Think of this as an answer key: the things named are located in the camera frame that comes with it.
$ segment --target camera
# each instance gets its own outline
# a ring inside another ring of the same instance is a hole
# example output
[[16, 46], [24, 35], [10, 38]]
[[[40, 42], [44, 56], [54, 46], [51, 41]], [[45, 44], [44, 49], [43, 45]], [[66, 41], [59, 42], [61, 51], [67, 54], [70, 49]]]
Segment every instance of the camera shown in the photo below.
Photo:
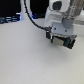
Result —
[[66, 12], [70, 5], [70, 0], [50, 0], [49, 5], [52, 11]]

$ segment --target screw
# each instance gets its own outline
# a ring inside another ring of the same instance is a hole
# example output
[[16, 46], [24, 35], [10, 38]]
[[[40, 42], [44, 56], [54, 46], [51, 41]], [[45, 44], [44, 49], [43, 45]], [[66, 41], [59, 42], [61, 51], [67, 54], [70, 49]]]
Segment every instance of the screw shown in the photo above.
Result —
[[56, 28], [54, 28], [54, 30], [56, 30]]
[[65, 30], [65, 32], [67, 32], [67, 30]]

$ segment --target cable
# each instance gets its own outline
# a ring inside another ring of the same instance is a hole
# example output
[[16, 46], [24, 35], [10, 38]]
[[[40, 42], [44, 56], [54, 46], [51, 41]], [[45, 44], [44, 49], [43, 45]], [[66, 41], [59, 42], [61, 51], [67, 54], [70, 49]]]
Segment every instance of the cable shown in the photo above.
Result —
[[38, 28], [40, 28], [40, 29], [43, 29], [43, 30], [45, 30], [45, 31], [51, 32], [51, 27], [41, 27], [41, 26], [39, 26], [38, 24], [36, 24], [36, 23], [32, 20], [30, 14], [29, 14], [29, 12], [28, 12], [28, 8], [27, 8], [27, 5], [26, 5], [26, 0], [24, 0], [24, 6], [25, 6], [25, 10], [26, 10], [27, 16], [29, 17], [29, 19], [31, 20], [31, 22], [32, 22], [36, 27], [38, 27]]

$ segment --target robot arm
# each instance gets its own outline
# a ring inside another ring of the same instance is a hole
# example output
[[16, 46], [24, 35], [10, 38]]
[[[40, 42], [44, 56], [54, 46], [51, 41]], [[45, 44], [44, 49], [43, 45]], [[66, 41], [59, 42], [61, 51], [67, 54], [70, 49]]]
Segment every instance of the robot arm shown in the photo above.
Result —
[[44, 26], [52, 30], [46, 32], [46, 37], [72, 49], [77, 35], [84, 36], [83, 6], [84, 0], [50, 0]]

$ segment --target white table surface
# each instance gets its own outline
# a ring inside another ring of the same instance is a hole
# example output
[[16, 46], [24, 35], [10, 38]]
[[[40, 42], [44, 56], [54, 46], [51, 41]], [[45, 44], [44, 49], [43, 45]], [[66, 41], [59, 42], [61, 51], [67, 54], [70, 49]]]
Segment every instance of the white table surface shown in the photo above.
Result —
[[29, 20], [0, 24], [0, 84], [84, 84], [84, 37], [76, 40], [70, 50]]

